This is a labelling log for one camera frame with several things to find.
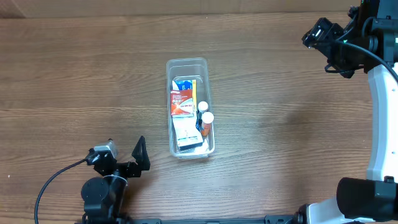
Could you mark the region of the orange tablet tube white cap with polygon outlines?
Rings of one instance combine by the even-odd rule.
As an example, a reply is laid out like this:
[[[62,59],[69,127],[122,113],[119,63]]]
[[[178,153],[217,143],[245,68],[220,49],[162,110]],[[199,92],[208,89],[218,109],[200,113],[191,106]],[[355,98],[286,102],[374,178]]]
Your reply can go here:
[[[207,111],[204,112],[201,116],[201,135],[207,136],[211,130],[212,123],[214,121],[213,113]]]

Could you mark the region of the red white medicine box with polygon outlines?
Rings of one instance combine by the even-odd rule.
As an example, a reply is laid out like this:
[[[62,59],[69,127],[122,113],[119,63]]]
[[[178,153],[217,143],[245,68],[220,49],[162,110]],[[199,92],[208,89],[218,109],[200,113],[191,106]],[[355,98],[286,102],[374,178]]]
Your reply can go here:
[[[170,115],[173,118],[192,117],[193,98],[191,90],[172,90],[170,92]]]

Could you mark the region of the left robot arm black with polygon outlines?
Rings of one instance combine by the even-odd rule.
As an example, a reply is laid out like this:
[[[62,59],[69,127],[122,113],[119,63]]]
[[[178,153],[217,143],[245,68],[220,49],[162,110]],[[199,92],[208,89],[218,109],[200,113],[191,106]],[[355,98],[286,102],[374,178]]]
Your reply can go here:
[[[121,213],[128,179],[140,177],[150,169],[146,140],[141,136],[132,151],[133,162],[118,162],[118,152],[112,139],[89,150],[86,162],[101,176],[87,180],[81,189],[84,201],[83,223],[131,223]]]

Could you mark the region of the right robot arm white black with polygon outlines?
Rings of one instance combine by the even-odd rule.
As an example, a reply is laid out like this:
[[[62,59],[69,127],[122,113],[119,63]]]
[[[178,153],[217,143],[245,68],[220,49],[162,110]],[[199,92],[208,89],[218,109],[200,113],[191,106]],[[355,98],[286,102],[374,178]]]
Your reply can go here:
[[[366,177],[342,178],[333,198],[302,205],[291,223],[397,220],[397,1],[363,0],[348,16],[346,27],[319,18],[302,41],[326,57],[327,73],[368,76],[373,135]]]

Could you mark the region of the dark syrup bottle white cap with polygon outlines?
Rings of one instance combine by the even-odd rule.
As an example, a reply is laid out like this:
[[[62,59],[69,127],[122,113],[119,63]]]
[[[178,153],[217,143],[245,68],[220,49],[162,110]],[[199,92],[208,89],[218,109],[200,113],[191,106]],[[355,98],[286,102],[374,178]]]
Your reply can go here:
[[[197,123],[196,123],[196,128],[197,130],[201,130],[201,123],[202,123],[202,115],[203,113],[208,111],[208,103],[205,101],[199,102],[197,106]]]

